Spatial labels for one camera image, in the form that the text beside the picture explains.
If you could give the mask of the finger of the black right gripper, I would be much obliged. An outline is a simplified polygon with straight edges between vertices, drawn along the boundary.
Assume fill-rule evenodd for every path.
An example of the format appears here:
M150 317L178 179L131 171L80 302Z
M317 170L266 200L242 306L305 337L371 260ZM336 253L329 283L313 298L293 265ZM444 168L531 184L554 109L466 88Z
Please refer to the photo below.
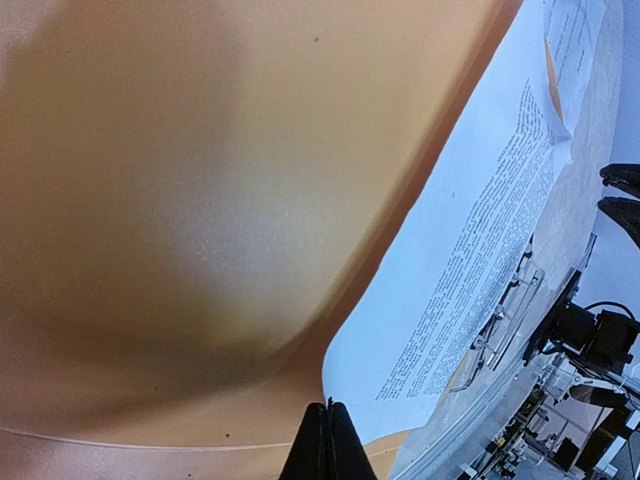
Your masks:
M605 197L597 203L598 209L616 222L635 245L640 245L640 203L622 197Z
M629 195L640 195L640 165L613 163L599 172L605 186L617 188Z

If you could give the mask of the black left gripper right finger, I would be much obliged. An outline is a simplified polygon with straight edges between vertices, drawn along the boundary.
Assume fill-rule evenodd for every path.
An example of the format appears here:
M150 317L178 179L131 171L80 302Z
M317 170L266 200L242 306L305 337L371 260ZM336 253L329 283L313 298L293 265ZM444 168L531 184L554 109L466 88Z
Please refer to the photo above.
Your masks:
M343 403L329 402L327 427L327 478L376 480L377 476Z

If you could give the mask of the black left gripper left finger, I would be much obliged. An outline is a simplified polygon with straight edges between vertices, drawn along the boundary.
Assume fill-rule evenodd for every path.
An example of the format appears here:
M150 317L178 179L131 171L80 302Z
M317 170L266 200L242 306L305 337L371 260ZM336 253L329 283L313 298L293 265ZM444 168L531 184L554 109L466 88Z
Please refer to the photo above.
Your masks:
M328 410L324 404L307 406L279 480L323 480L328 478Z

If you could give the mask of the white printed sheet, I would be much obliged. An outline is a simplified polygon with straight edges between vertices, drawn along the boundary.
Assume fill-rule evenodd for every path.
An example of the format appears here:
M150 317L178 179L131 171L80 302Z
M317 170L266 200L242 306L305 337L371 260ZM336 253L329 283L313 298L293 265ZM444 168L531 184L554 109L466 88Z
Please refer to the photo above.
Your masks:
M600 0L543 1L544 33L556 76L562 118L573 132L594 61L605 3Z

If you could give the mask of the orange book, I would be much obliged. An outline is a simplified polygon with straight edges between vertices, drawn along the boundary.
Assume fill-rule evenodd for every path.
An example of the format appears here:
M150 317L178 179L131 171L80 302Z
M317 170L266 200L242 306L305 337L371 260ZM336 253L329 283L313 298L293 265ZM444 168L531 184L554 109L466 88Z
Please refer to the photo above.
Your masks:
M3 2L2 477L277 477L524 2Z

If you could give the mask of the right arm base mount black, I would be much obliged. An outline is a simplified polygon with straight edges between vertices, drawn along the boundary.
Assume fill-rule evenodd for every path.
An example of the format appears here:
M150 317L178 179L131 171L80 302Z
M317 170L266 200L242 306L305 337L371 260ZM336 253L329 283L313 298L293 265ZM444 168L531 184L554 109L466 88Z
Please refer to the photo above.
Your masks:
M528 363L538 354L566 353L591 368L621 374L631 364L639 322L615 302L581 307L573 302L581 272L576 270L530 337L523 354Z

